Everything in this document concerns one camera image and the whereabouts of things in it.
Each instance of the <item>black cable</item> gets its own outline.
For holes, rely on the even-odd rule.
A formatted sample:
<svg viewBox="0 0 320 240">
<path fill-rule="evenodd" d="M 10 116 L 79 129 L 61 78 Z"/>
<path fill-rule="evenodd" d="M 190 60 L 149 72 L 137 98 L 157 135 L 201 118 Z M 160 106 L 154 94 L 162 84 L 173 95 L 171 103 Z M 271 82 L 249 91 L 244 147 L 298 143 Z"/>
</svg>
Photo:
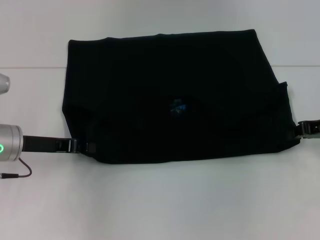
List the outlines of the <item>black cable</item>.
<svg viewBox="0 0 320 240">
<path fill-rule="evenodd" d="M 19 157 L 19 161 L 29 169 L 30 171 L 29 174 L 19 175 L 15 173 L 0 173 L 0 179 L 17 179 L 17 178 L 27 178 L 31 176 L 32 174 L 31 167 L 29 167 L 28 164 L 26 164 L 20 157 Z"/>
<path fill-rule="evenodd" d="M 31 169 L 31 167 L 29 167 L 28 166 L 28 164 L 26 164 L 20 157 L 19 157 L 19 161 L 23 164 L 23 165 L 25 165 L 28 169 L 29 169 L 29 174 L 27 174 L 27 175 L 19 175 L 19 178 L 27 178 L 27 177 L 29 177 L 29 176 L 31 176 L 31 174 L 32 174 L 32 169 Z"/>
</svg>

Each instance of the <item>black fabric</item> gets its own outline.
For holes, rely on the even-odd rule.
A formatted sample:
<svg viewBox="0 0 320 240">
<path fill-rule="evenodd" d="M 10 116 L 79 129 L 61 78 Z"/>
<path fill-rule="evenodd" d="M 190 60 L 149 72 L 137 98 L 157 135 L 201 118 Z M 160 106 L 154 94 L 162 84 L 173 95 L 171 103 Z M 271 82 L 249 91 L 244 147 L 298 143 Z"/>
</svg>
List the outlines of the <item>black fabric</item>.
<svg viewBox="0 0 320 240">
<path fill-rule="evenodd" d="M 96 144 L 86 154 L 110 164 L 276 153 L 300 142 L 287 83 L 254 30 L 71 40 L 62 110 L 72 137 Z"/>
</svg>

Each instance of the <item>white surface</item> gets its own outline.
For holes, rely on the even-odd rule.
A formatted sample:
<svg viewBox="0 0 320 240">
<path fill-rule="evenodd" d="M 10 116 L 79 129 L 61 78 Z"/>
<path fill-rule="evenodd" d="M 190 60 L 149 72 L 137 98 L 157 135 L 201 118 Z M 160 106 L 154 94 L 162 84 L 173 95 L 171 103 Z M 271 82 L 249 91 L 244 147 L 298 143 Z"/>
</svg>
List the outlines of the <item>white surface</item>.
<svg viewBox="0 0 320 240">
<path fill-rule="evenodd" d="M 320 65 L 318 0 L 1 0 L 0 67 L 65 67 L 67 43 L 256 29 L 272 65 Z"/>
<path fill-rule="evenodd" d="M 319 2 L 0 1 L 0 67 L 64 67 L 69 39 L 256 28 L 273 65 L 319 64 Z M 320 119 L 320 67 L 274 67 L 295 122 Z M 65 69 L 0 69 L 0 123 L 69 137 Z M 320 140 L 278 154 L 106 165 L 23 153 L 33 175 L 0 180 L 3 240 L 318 240 Z M 18 162 L 0 172 L 27 173 Z"/>
</svg>

